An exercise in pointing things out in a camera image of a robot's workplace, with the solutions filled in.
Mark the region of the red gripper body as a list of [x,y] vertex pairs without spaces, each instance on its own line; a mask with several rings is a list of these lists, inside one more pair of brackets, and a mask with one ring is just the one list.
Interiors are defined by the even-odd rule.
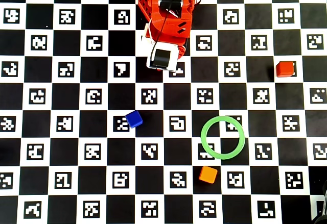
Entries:
[[158,42],[175,44],[178,46],[179,56],[183,56],[186,40],[189,39],[192,27],[192,17],[188,18],[156,18],[149,23],[152,39]]

